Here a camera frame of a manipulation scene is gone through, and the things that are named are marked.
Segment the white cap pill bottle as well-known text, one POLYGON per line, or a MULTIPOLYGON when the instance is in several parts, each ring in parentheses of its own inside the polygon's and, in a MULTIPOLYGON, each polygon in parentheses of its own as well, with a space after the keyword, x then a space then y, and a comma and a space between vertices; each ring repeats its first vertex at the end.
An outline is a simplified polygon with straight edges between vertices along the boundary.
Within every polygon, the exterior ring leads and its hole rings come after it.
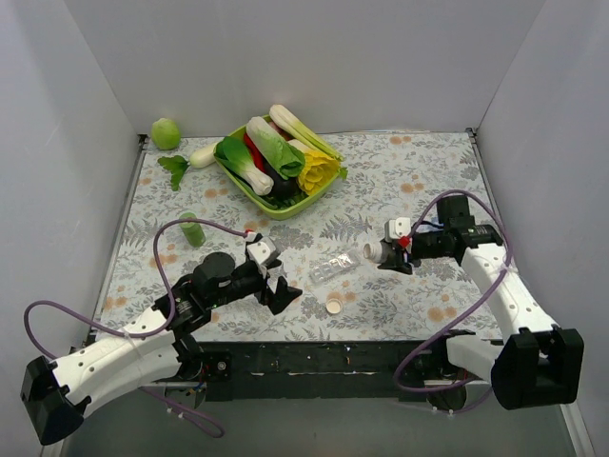
POLYGON ((391 252, 391 245, 384 240, 363 246, 363 257, 377 265, 384 263, 391 252))

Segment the white bottle cap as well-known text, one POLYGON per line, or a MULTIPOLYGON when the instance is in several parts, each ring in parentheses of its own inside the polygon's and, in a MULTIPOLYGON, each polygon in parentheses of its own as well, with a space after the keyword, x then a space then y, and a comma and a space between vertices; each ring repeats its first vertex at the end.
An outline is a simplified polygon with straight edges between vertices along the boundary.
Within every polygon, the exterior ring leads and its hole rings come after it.
POLYGON ((343 311, 343 302, 337 298, 330 298, 325 303, 326 311, 331 314, 339 314, 343 311))

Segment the clear pill organizer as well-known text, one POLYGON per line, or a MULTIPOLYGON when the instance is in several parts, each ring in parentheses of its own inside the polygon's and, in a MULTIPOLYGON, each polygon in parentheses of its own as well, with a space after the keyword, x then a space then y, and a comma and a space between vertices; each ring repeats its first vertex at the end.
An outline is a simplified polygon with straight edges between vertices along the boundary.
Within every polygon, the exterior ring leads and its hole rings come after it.
POLYGON ((320 263, 309 272, 309 278, 313 284, 321 284, 355 269, 360 264, 359 255, 355 250, 351 250, 320 263))

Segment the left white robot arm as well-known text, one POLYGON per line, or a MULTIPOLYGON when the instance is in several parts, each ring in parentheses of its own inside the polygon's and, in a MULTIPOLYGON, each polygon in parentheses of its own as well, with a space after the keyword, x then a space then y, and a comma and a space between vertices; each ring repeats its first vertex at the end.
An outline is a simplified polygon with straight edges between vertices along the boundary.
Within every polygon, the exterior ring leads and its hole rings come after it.
POLYGON ((283 312, 301 290, 279 277, 276 288, 256 263, 236 265, 227 253, 209 254, 172 288, 176 311, 163 296, 128 324, 128 331, 73 353, 28 363, 21 400, 40 443, 70 436, 93 411, 156 381, 222 380, 218 358, 206 355, 193 332, 208 324, 214 309, 252 295, 272 314, 283 312))

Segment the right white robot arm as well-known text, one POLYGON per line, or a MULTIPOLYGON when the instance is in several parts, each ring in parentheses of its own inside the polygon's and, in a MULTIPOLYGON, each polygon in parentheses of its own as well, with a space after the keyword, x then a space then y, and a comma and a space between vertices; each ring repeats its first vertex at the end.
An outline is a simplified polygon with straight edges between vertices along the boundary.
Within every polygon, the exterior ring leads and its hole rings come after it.
POLYGON ((574 403, 584 352, 580 333, 562 328, 542 309, 512 265, 512 246, 500 220, 477 223, 471 201, 482 202, 466 190, 445 191, 427 206, 438 215, 436 229, 420 231, 424 217, 391 219, 384 225, 383 238, 363 248, 364 257, 377 268, 402 274, 411 274, 424 260, 452 259, 481 293, 468 310, 405 356, 393 375, 396 387, 417 392, 401 377, 421 352, 431 348, 430 365, 438 376, 452 378, 464 369, 488 383, 505 409, 574 403), (489 306, 499 325, 500 346, 455 329, 483 305, 489 306))

